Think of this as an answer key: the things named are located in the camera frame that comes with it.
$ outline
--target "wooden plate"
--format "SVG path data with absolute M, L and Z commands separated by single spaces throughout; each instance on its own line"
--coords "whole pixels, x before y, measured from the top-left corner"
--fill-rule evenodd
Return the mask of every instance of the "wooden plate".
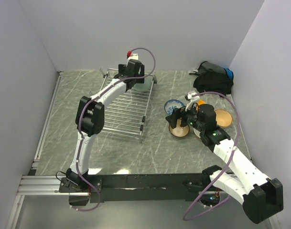
M 220 127 L 229 127 L 232 123 L 232 116 L 228 111 L 225 110 L 215 110 L 216 112 L 216 122 Z
M 177 138 L 186 137 L 190 131 L 189 125 L 181 127 L 180 126 L 181 122 L 182 122 L 181 119 L 177 119 L 177 126 L 174 129 L 172 129 L 172 127 L 169 125 L 169 131 L 171 132 L 172 135 L 174 135 Z

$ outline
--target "black bag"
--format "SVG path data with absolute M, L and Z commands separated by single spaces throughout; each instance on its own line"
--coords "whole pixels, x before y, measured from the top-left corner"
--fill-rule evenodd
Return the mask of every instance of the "black bag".
M 231 94 L 234 76 L 228 68 L 205 61 L 200 64 L 198 72 L 193 74 L 198 76 L 193 83 L 198 92 Z

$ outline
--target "bowl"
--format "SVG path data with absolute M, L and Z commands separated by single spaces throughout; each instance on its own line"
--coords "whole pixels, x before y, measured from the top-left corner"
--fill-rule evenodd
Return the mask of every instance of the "bowl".
M 153 78 L 148 76 L 144 79 L 144 83 L 136 83 L 132 89 L 136 90 L 137 92 L 146 92 L 151 88 L 151 82 Z
M 171 125 L 169 124 L 169 131 L 170 133 L 177 137 L 177 138 L 184 138 L 188 135 L 189 131 L 190 131 L 190 127 L 189 125 L 185 126 L 185 127 L 181 127 L 180 124 L 182 123 L 181 118 L 177 119 L 177 126 L 172 129 Z
M 198 130 L 196 130 L 196 129 L 193 128 L 193 132 L 194 132 L 194 134 L 195 134 L 197 137 L 199 137 L 199 138 L 201 137 L 201 136 L 200 136 L 200 132 L 199 132 Z
M 177 99 L 171 99 L 164 104 L 164 110 L 168 115 L 171 115 L 174 108 L 181 108 L 183 106 L 184 106 L 183 102 Z
M 215 110 L 216 112 L 216 122 L 219 127 L 229 127 L 232 123 L 232 116 L 228 111 L 225 110 Z

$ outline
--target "orange object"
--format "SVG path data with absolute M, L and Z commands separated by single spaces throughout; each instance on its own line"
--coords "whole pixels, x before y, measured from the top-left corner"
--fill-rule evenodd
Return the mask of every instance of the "orange object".
M 228 111 L 225 110 L 215 110 L 216 112 L 216 122 L 220 127 L 229 127 L 232 123 L 232 116 Z
M 205 101 L 200 99 L 200 100 L 197 101 L 197 104 L 200 106 L 200 105 L 206 104 L 206 103 L 205 103 Z

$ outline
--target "gray marble surface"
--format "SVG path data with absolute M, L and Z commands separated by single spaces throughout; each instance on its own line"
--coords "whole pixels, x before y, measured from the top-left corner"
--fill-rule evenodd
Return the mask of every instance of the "gray marble surface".
M 90 173 L 200 173 L 209 166 L 224 165 L 194 135 L 192 129 L 186 138 L 177 139 L 170 134 L 165 120 L 165 102 L 178 99 L 187 104 L 184 95 L 194 90 L 195 76 L 187 71 L 157 71 L 156 76 L 158 83 L 153 87 L 142 143 L 134 138 L 100 133 L 92 148 Z M 69 168 L 77 142 L 75 116 L 79 100 L 83 95 L 89 96 L 89 91 L 98 92 L 102 82 L 99 71 L 64 73 L 36 175 L 54 175 L 58 170 Z M 234 138 L 237 119 L 231 105 L 217 95 L 204 95 L 201 99 L 215 109 L 226 109 L 232 114 L 233 124 L 225 130 Z M 250 158 L 243 136 L 238 147 Z

